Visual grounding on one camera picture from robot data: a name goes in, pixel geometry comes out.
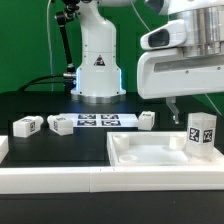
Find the green backdrop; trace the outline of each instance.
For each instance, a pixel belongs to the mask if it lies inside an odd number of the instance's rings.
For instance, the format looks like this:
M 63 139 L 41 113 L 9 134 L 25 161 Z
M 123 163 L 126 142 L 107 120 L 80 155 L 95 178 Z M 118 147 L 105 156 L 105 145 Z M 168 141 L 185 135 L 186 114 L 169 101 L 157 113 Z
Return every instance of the green backdrop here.
M 0 93 L 17 90 L 28 81 L 50 74 L 47 41 L 47 4 L 48 0 L 0 1 Z M 137 10 L 150 29 L 155 29 L 167 22 L 151 12 L 144 0 L 137 0 Z M 53 49 L 54 74 L 66 71 L 66 62 L 59 28 L 54 15 L 64 8 L 60 0 L 51 4 L 50 24 Z M 136 92 L 137 61 L 143 54 L 139 41 L 147 33 L 135 15 L 131 6 L 121 8 L 100 8 L 102 16 L 112 21 L 117 28 L 117 64 L 123 71 L 124 88 Z M 67 25 L 68 36 L 76 67 L 81 63 L 81 31 L 79 21 Z M 30 90 L 51 90 L 51 86 L 31 87 Z M 209 105 L 204 96 L 199 100 Z M 223 94 L 213 94 L 211 98 L 224 113 Z

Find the white platform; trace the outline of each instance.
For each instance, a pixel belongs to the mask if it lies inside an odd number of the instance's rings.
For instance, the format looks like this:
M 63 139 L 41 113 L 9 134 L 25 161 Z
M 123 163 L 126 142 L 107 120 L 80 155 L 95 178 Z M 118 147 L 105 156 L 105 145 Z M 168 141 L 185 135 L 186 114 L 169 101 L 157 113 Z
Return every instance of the white platform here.
M 126 133 L 133 138 L 130 138 L 131 147 L 127 150 L 130 153 L 140 150 L 146 156 L 141 159 L 138 152 L 137 161 L 121 165 L 116 161 L 120 152 L 116 153 L 113 146 L 114 134 L 108 133 L 108 151 L 113 166 L 2 168 L 0 194 L 224 189 L 224 160 L 218 150 L 214 149 L 211 160 L 193 158 L 184 151 L 172 151 L 169 156 L 167 144 L 173 132 L 144 132 L 137 137 L 135 133 Z M 0 151 L 7 151 L 7 137 L 0 139 Z M 150 139 L 156 147 L 148 153 L 150 147 L 146 148 L 146 145 L 152 142 Z

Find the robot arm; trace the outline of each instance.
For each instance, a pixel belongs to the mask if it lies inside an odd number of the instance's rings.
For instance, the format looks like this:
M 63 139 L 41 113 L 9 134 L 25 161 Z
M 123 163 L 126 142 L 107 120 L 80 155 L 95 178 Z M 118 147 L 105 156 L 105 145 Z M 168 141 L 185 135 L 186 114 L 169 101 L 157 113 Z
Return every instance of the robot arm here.
M 72 98 L 90 103 L 111 103 L 122 99 L 126 91 L 122 89 L 121 70 L 116 64 L 116 29 L 110 21 L 101 17 L 98 7 L 127 6 L 130 5 L 130 0 L 63 0 L 63 2 L 66 5 L 63 22 L 72 21 L 75 14 L 80 21 L 82 32 L 82 64 L 77 70 L 74 69 L 76 86 L 71 90 Z M 71 71 L 70 67 L 74 66 L 68 51 L 68 41 L 64 39 L 65 52 L 68 53 L 66 53 L 67 70 Z
M 150 99 L 224 91 L 224 0 L 162 2 L 169 22 L 141 39 L 148 52 L 138 62 L 139 94 Z

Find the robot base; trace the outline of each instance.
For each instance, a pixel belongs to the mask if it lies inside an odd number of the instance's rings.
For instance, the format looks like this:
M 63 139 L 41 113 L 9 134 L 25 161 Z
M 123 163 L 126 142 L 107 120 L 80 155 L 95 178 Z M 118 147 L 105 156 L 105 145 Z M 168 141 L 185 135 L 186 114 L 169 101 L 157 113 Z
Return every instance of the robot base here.
M 94 96 L 84 96 L 81 94 L 74 94 L 71 92 L 71 99 L 75 101 L 82 101 L 85 103 L 93 104 L 107 104 L 120 102 L 126 99 L 126 92 L 120 93 L 119 95 L 109 96 L 109 97 L 94 97 Z

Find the white cube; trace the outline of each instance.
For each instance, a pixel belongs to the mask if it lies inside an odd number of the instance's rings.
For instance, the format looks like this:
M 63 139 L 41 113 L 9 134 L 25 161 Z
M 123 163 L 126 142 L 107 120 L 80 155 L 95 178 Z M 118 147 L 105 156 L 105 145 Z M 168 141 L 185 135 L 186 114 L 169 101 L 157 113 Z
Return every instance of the white cube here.
M 73 134 L 73 121 L 67 119 L 63 116 L 57 115 L 52 116 L 50 115 L 47 118 L 49 123 L 49 128 L 56 132 L 59 135 L 71 135 Z
M 40 131 L 43 118 L 40 116 L 27 116 L 13 123 L 13 135 L 15 137 L 27 138 Z
M 214 149 L 216 116 L 206 113 L 188 115 L 186 152 L 209 158 Z
M 155 112 L 143 111 L 138 119 L 138 129 L 150 131 L 155 123 Z

